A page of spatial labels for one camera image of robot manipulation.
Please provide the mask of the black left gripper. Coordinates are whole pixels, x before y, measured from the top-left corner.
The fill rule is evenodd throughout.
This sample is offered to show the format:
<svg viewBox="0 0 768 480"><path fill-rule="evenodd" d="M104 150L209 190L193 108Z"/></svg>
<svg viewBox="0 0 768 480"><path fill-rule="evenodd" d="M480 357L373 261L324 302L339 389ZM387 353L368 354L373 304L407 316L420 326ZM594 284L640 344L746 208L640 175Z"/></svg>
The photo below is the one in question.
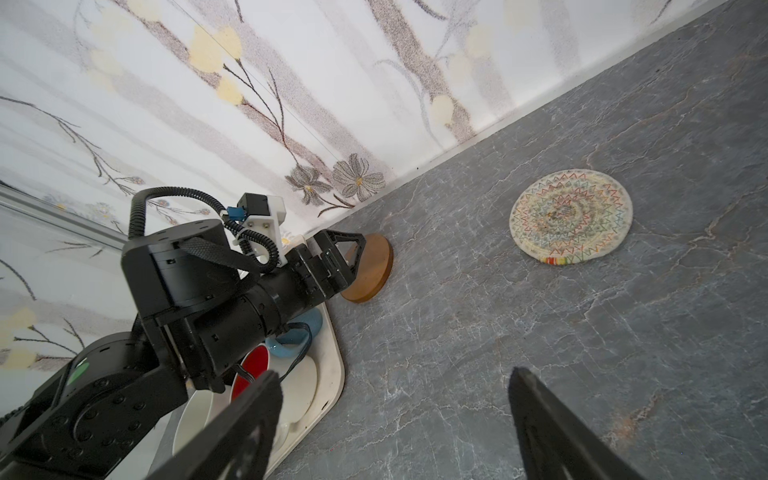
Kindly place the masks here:
<svg viewBox="0 0 768 480"><path fill-rule="evenodd" d="M307 303L323 303L354 282L360 269L366 239L359 233L323 229L310 239L318 249L299 244L286 255L288 266L298 275Z"/></svg>

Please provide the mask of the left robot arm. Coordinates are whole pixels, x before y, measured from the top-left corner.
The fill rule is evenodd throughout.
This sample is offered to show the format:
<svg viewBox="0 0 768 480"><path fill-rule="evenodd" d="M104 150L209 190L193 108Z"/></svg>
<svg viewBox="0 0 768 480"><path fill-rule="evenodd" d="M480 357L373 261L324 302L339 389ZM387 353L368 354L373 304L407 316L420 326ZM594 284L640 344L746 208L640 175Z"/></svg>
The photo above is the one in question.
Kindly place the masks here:
<svg viewBox="0 0 768 480"><path fill-rule="evenodd" d="M293 319L348 288L361 234L318 232L269 268L202 220L135 232L121 264L137 317L90 344L1 422L1 461L108 476L188 390L222 392L234 365Z"/></svg>

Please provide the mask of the multicolour woven round coaster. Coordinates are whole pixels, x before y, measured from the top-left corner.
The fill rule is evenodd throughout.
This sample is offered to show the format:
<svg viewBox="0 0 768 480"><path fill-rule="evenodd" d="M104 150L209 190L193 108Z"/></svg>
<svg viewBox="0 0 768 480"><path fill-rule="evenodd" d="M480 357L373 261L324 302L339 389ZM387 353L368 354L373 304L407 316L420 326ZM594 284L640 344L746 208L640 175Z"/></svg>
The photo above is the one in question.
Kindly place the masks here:
<svg viewBox="0 0 768 480"><path fill-rule="evenodd" d="M612 253L632 220L632 200L621 183L599 171L569 169L527 187L511 209L509 227L525 254L566 266Z"/></svg>

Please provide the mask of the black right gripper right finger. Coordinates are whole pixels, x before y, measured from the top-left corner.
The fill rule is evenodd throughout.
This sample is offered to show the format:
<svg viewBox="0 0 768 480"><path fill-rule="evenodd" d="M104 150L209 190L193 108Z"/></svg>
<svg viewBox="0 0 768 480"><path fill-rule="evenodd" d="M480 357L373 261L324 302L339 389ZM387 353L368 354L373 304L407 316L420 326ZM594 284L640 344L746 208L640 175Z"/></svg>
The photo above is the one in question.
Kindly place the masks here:
<svg viewBox="0 0 768 480"><path fill-rule="evenodd" d="M513 369L508 398L528 479L643 479L530 370Z"/></svg>

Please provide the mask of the dark brown round wooden coaster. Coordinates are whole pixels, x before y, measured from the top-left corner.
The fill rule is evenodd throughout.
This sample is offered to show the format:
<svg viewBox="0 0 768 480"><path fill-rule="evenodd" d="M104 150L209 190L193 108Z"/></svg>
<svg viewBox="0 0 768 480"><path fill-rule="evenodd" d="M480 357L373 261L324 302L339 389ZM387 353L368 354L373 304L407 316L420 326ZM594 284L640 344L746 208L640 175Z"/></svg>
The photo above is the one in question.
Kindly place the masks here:
<svg viewBox="0 0 768 480"><path fill-rule="evenodd" d="M365 239L356 279L341 293L345 300L357 304L372 300L383 289L394 263L394 250L386 237L374 233Z"/></svg>

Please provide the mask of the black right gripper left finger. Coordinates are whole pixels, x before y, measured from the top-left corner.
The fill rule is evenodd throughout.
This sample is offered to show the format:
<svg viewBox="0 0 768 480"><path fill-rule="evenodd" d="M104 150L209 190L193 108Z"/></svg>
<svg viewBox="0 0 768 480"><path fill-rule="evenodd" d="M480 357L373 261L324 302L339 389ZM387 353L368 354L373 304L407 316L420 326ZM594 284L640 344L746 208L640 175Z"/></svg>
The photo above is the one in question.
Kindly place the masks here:
<svg viewBox="0 0 768 480"><path fill-rule="evenodd" d="M251 383L151 479L263 479L283 403L274 371Z"/></svg>

